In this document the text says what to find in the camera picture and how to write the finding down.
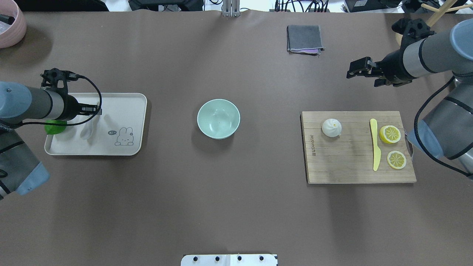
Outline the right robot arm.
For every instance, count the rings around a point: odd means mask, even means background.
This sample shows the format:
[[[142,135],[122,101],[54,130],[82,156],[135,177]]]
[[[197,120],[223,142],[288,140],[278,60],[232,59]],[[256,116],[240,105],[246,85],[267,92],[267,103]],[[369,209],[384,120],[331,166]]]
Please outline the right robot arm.
[[[451,72],[417,111],[407,139],[435,162],[472,179],[472,20],[436,33],[424,20],[402,18],[392,30],[402,35],[400,48],[379,62],[370,57],[351,62],[346,77],[374,77],[374,86],[402,86]]]

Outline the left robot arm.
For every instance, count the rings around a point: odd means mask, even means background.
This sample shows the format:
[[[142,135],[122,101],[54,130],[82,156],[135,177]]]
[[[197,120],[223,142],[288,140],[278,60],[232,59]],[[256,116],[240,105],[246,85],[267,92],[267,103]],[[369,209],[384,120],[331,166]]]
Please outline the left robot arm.
[[[76,116],[85,123],[102,113],[102,95],[95,105],[79,103],[69,94],[68,82],[86,79],[73,71],[45,70],[40,88],[15,82],[0,86],[0,197],[25,195],[49,180],[50,174],[16,129],[27,125],[69,127]]]

